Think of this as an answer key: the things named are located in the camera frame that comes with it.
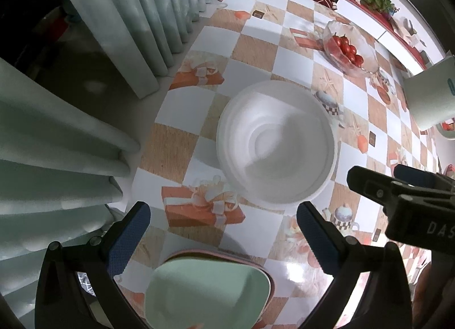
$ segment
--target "glass bowl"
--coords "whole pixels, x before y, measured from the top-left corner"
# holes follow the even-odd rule
[[[346,36],[349,43],[357,48],[357,54],[363,57],[362,67],[357,67],[347,58],[332,38],[334,35]],[[354,78],[371,78],[379,71],[375,50],[367,43],[359,30],[352,25],[330,21],[322,35],[324,50],[334,65],[348,76]]]

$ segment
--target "floor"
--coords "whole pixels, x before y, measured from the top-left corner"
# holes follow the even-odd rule
[[[193,33],[184,51],[174,55],[175,65],[168,70],[167,76],[157,76],[159,91],[142,100],[136,97],[83,22],[67,29],[59,40],[55,60],[40,71],[36,81],[80,110],[129,134],[143,149],[173,77],[219,4],[218,0],[207,4],[199,21],[193,23]],[[109,206],[126,212],[133,206],[131,185],[142,150],[123,155],[131,173],[127,178],[116,179],[123,191],[123,199]]]

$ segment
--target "plastic bowl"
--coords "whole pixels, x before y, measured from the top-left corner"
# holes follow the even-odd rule
[[[350,44],[357,48],[357,54],[363,57],[362,67],[357,67],[347,58],[332,38],[334,35],[346,36]],[[324,50],[335,66],[354,78],[371,78],[379,71],[379,64],[374,49],[367,43],[355,26],[338,21],[330,21],[322,35]]]
[[[256,83],[221,114],[217,153],[228,182],[268,209],[316,197],[333,174],[336,141],[327,111],[289,82]]]
[[[155,329],[252,328],[270,289],[267,274],[256,267],[180,257],[153,272],[145,293],[145,317]]]

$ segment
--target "green plate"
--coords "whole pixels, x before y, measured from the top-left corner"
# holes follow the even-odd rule
[[[153,272],[145,317],[153,329],[251,329],[269,294],[267,275],[252,266],[173,259]]]

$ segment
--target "tablecloth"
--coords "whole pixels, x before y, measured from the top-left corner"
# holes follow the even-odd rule
[[[134,200],[152,209],[151,226],[116,281],[143,315],[143,292],[167,256],[190,248],[233,253],[263,265],[276,281],[262,325],[297,328],[332,277],[322,272],[300,232],[295,207],[267,210],[227,184],[216,132],[230,98],[274,79],[326,92],[337,102],[338,161],[313,204],[363,244],[387,242],[387,219],[378,204],[348,189],[347,171],[360,165],[390,175],[405,163],[435,172],[435,143],[406,107],[400,81],[407,70],[365,31],[381,66],[378,78],[350,78],[327,60],[318,33],[330,20],[351,21],[312,0],[224,3],[191,46],[151,129],[133,182]],[[416,247],[400,250],[411,281],[427,256]],[[340,324],[354,312],[367,277],[361,276]]]

